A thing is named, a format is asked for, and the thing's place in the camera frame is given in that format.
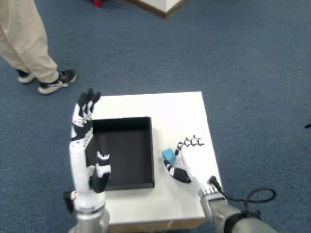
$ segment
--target person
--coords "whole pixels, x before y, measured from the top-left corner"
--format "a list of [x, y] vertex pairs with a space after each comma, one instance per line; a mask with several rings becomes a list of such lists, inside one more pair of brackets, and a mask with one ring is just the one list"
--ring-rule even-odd
[[37, 78], [42, 94], [67, 87], [77, 79], [74, 70], [57, 71], [34, 0], [0, 0], [0, 54], [19, 73], [21, 83]]

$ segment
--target blue carpet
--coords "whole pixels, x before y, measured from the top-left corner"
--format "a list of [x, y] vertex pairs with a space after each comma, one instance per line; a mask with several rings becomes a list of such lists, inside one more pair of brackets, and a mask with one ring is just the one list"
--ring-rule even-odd
[[202, 91], [226, 192], [271, 186], [277, 199], [251, 207], [281, 233], [311, 231], [310, 1], [188, 0], [169, 20], [122, 0], [101, 9], [91, 0], [36, 4], [51, 57], [79, 77], [42, 96], [0, 60], [1, 233], [74, 225], [62, 200], [73, 189], [70, 118], [89, 87], [103, 95]]

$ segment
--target beige pants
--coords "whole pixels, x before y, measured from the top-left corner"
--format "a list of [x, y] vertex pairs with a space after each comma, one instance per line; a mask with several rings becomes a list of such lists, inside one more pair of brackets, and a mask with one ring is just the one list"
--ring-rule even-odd
[[58, 78], [34, 0], [0, 0], [0, 54], [13, 68], [31, 72], [41, 82]]

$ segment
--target red object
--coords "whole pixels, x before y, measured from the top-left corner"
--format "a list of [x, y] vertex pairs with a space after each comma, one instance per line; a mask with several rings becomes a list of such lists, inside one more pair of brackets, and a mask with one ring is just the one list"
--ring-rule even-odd
[[102, 0], [94, 0], [95, 6], [96, 7], [101, 7], [102, 6]]

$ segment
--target wooden base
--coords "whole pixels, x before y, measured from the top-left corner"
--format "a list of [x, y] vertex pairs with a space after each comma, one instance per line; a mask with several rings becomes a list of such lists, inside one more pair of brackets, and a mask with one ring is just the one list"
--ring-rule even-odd
[[162, 232], [166, 230], [196, 228], [205, 223], [205, 221], [205, 218], [203, 218], [171, 222], [155, 222], [115, 226], [110, 225], [108, 231], [112, 233]]
[[153, 13], [153, 14], [161, 17], [161, 18], [165, 18], [165, 19], [169, 18], [172, 14], [174, 14], [183, 5], [186, 4], [186, 0], [181, 0], [175, 6], [173, 6], [169, 11], [164, 12], [164, 11], [161, 11], [161, 10], [159, 10], [159, 9], [153, 7], [153, 6], [150, 6], [150, 5], [148, 5], [148, 4], [144, 3], [144, 2], [141, 2], [139, 0], [126, 0], [126, 1], [136, 5], [138, 7], [140, 7], [142, 9], [146, 10], [146, 11], [149, 11], [149, 12], [151, 12], [151, 13]]

